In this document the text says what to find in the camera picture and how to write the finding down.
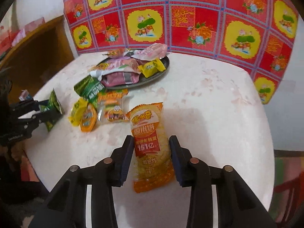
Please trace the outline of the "green snack packet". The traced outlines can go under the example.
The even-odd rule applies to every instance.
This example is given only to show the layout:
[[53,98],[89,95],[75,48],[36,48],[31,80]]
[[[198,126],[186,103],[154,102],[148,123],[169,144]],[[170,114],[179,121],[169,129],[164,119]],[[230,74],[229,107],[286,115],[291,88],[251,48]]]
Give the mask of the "green snack packet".
[[50,132],[58,120],[64,115],[64,110],[60,104],[56,92],[53,89],[49,99],[39,104],[42,113],[42,123],[46,125],[47,131]]
[[98,94],[105,87],[101,84],[98,79],[88,75],[78,83],[74,85],[74,91],[83,99],[91,103],[92,105],[97,105]]

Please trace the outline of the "orange rice cracker packet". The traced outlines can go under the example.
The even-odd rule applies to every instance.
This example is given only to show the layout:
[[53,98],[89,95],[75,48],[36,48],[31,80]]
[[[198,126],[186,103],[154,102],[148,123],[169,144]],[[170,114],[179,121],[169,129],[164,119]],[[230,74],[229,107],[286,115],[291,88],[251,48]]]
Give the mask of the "orange rice cracker packet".
[[135,149],[133,189],[138,194],[162,187],[175,176],[162,110],[163,103],[157,102],[137,105],[126,114]]

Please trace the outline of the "white pink spouted drink pouch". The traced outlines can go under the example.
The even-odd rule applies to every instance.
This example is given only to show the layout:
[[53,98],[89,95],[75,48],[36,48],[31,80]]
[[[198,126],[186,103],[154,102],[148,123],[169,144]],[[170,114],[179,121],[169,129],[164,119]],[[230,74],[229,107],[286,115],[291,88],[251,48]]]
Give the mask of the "white pink spouted drink pouch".
[[139,71],[138,66],[138,63],[134,58],[124,57],[120,59],[107,59],[107,61],[92,67],[89,70],[89,74],[101,81],[103,76],[112,73],[124,72],[140,74],[141,72]]

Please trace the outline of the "yellow candy packet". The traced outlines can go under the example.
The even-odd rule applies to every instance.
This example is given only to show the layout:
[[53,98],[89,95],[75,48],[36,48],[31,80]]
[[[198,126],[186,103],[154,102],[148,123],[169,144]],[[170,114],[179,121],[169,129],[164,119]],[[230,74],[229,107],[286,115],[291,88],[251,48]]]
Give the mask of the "yellow candy packet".
[[86,111],[88,101],[80,97],[77,102],[74,103],[73,108],[68,117],[69,122],[72,126],[79,126],[82,119],[83,113]]
[[138,66],[139,71],[145,78],[149,78],[158,72],[164,72],[166,70],[164,64],[160,59],[155,59]]

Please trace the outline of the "small blue white box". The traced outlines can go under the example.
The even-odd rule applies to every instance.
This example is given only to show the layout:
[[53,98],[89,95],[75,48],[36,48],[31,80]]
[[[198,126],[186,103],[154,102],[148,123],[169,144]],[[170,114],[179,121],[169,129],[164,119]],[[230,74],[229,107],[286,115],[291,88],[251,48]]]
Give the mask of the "small blue white box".
[[19,100],[20,101],[25,101],[25,100],[31,100],[32,96],[30,95],[30,93],[25,89],[22,90],[22,93],[19,96]]

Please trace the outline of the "round orange jelly cup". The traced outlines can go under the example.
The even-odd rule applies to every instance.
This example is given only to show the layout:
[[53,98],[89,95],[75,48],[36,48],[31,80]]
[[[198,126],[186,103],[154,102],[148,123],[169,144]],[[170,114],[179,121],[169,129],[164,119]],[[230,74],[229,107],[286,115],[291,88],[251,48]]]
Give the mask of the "round orange jelly cup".
[[80,129],[82,132],[91,132],[97,121],[97,112],[92,104],[88,104],[87,109],[83,113],[80,121]]

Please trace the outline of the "wooden cabinet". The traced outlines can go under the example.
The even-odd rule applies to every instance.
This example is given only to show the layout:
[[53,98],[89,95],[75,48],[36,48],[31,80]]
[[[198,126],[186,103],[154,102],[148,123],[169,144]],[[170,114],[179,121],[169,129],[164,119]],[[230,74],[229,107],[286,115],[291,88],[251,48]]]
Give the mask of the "wooden cabinet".
[[1,61],[12,81],[8,101],[19,101],[22,90],[35,95],[56,73],[74,60],[62,15],[40,25],[22,39]]

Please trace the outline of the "clear burger gummy packet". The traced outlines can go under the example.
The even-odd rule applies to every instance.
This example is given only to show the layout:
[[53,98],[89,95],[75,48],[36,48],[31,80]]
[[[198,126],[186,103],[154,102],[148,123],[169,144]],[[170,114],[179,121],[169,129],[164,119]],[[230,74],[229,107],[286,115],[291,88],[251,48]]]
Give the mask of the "clear burger gummy packet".
[[128,89],[100,92],[97,99],[97,120],[101,123],[120,123],[128,121],[124,101]]

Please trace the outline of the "pink box on cabinet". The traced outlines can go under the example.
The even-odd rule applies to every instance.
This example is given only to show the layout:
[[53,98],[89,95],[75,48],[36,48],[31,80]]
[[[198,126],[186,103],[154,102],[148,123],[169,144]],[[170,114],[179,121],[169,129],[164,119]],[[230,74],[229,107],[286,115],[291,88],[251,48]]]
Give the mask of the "pink box on cabinet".
[[24,27],[19,29],[17,32],[14,32],[12,35],[11,46],[15,47],[22,39],[24,39],[30,32],[37,29],[40,25],[45,23],[44,17],[41,17],[35,21],[32,21],[26,24]]

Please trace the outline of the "pink wafer packet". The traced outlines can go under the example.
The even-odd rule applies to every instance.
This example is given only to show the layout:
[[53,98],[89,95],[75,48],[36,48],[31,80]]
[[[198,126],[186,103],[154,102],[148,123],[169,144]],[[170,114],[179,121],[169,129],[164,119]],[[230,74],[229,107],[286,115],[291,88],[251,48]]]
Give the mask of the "pink wafer packet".
[[125,84],[136,84],[139,82],[140,74],[133,72],[115,72],[105,75],[101,79],[101,83],[105,87],[120,86]]

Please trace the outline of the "small orange jelly packet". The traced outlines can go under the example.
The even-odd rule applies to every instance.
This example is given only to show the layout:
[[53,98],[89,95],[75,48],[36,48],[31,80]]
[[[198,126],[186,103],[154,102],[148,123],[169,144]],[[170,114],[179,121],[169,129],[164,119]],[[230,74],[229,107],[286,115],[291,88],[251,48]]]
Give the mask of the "small orange jelly packet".
[[104,56],[107,56],[110,59],[118,59],[118,58],[123,58],[128,53],[129,53],[128,48],[118,48],[108,51],[107,53],[104,54]]

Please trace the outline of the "dark oval serving plate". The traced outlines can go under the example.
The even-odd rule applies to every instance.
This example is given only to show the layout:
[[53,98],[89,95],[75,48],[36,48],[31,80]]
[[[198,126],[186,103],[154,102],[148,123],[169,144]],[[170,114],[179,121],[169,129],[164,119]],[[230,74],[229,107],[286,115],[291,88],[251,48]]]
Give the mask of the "dark oval serving plate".
[[105,54],[107,58],[89,73],[106,88],[137,86],[163,74],[168,66],[165,47],[148,47],[143,50],[119,48]]

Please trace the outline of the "pink white snack packet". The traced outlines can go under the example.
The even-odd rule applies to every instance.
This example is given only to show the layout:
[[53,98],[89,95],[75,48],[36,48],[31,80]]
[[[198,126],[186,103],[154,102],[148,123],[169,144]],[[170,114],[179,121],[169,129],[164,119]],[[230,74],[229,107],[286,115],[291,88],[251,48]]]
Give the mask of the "pink white snack packet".
[[167,45],[161,43],[154,43],[142,50],[135,50],[131,55],[132,58],[142,61],[152,61],[155,59],[162,59],[166,56]]

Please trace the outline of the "red yellow patterned wall cloth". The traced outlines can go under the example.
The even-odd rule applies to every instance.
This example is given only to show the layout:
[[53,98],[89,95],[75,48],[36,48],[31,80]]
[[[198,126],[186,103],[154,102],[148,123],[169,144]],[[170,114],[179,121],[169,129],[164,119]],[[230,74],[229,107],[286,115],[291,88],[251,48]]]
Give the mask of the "red yellow patterned wall cloth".
[[270,102],[290,61],[299,14],[291,0],[63,0],[78,53],[164,43],[246,70]]

